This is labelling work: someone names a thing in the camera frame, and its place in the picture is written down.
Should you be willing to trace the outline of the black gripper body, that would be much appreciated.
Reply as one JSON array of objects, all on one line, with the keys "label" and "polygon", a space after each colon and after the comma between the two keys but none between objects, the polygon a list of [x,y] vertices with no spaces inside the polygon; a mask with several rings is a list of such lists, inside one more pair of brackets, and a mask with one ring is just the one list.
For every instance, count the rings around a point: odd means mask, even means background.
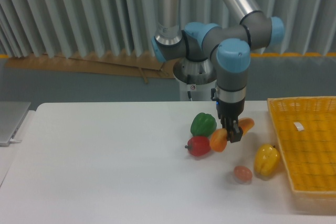
[{"label": "black gripper body", "polygon": [[216,100],[216,109],[218,118],[229,119],[229,120],[238,120],[238,117],[244,110],[245,99],[235,103],[224,102],[220,99]]}]

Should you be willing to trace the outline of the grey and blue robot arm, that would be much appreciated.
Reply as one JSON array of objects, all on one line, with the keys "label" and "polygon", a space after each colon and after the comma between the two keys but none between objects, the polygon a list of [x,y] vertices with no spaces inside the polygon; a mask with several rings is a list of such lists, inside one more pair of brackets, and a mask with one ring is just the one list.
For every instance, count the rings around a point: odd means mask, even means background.
[{"label": "grey and blue robot arm", "polygon": [[180,57],[188,61],[209,60],[216,73],[211,98],[216,102],[227,139],[241,140],[238,117],[244,109],[250,53],[282,42],[285,28],[279,17],[267,17],[255,0],[224,0],[238,25],[188,23],[180,27],[181,0],[158,0],[157,30],[151,39],[158,61]]}]

